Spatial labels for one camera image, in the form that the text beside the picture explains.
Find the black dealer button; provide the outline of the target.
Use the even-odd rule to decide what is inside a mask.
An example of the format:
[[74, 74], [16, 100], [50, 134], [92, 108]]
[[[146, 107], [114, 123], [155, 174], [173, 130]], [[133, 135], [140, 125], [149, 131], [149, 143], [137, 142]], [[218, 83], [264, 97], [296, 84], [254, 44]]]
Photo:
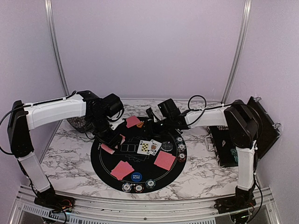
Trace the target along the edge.
[[173, 150], [173, 144], [170, 141], [165, 141], [162, 143], [161, 149], [166, 152]]

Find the red playing card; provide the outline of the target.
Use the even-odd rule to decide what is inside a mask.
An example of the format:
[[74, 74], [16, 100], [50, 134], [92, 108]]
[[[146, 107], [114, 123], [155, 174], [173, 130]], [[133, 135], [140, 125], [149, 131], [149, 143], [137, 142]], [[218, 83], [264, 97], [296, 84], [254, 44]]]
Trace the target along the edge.
[[126, 122], [127, 122], [126, 127], [131, 128], [134, 126], [135, 122], [139, 122], [139, 119], [136, 116], [131, 116], [126, 118]]
[[117, 180], [122, 180], [125, 176], [129, 175], [133, 171], [133, 167], [127, 162], [119, 162], [110, 174], [114, 176]]
[[170, 153], [160, 151], [154, 164], [160, 168], [170, 171], [176, 157]]
[[124, 161], [120, 161], [116, 167], [114, 169], [112, 169], [111, 171], [111, 175], [116, 175], [116, 176], [119, 176], [119, 175], [124, 175], [127, 170], [129, 169], [129, 164], [127, 162], [124, 162]]
[[139, 121], [139, 122], [135, 122], [134, 126], [138, 127], [138, 128], [142, 128], [144, 122], [143, 121]]
[[160, 168], [163, 168], [167, 171], [170, 171], [174, 161], [175, 161], [176, 157], [172, 156], [172, 157], [159, 157], [156, 158], [154, 164]]

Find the red playing card deck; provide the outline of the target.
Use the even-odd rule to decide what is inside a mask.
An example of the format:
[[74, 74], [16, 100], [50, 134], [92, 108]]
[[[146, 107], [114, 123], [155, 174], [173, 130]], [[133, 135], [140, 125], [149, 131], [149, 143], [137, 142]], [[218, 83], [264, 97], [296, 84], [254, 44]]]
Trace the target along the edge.
[[101, 144], [100, 147], [101, 147], [102, 150], [106, 151], [109, 154], [113, 154], [115, 152], [115, 150], [111, 149], [110, 147], [108, 147], [105, 144]]

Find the blue small blind button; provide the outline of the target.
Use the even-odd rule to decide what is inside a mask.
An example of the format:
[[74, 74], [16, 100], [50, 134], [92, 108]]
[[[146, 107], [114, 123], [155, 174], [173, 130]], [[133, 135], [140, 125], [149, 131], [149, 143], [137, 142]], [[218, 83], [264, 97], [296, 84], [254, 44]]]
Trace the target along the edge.
[[138, 172], [135, 172], [131, 175], [131, 180], [133, 182], [140, 182], [142, 180], [142, 174], [141, 173], [138, 173]]

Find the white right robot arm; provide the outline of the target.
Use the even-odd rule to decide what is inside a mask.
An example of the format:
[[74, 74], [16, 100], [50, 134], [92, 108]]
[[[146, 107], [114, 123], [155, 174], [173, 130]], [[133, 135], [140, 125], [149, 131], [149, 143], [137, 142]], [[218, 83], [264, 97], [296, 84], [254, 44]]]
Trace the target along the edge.
[[152, 122], [148, 125], [150, 133], [160, 133], [171, 129], [187, 130], [200, 126], [225, 126], [238, 155], [238, 184], [236, 196], [232, 197], [232, 206], [241, 209], [249, 200], [248, 192], [255, 188], [254, 162], [257, 139], [261, 124], [259, 114], [250, 109], [242, 100], [228, 105], [202, 109], [188, 108], [181, 112], [170, 98], [158, 105], [164, 119], [159, 119], [151, 108], [146, 110]]

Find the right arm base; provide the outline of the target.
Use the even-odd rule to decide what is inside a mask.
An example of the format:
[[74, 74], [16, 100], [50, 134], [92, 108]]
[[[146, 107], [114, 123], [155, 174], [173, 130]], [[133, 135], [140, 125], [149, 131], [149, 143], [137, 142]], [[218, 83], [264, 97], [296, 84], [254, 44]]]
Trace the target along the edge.
[[254, 208], [256, 201], [253, 196], [247, 200], [244, 196], [229, 196], [215, 200], [214, 208], [219, 214], [235, 212], [242, 209]]

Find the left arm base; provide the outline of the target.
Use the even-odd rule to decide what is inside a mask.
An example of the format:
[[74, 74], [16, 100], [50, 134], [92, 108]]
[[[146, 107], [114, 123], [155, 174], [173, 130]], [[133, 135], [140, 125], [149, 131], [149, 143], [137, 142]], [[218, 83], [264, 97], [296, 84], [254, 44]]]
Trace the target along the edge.
[[52, 209], [53, 213], [72, 211], [75, 204], [73, 197], [57, 194], [52, 186], [43, 192], [36, 190], [35, 194], [34, 203]]

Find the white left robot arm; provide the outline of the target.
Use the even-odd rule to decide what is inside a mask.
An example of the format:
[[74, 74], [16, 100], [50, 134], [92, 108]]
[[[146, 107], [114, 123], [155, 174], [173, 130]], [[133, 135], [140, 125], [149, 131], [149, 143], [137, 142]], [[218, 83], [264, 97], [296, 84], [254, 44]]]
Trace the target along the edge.
[[12, 155], [25, 176], [31, 180], [41, 201], [54, 208], [59, 204], [52, 184], [34, 152], [30, 131], [64, 119], [83, 117], [93, 128], [93, 135], [109, 147], [119, 146], [122, 137], [118, 127], [124, 106], [115, 94], [100, 98], [91, 91], [74, 91], [71, 95], [37, 103], [16, 101], [9, 115], [7, 133]]

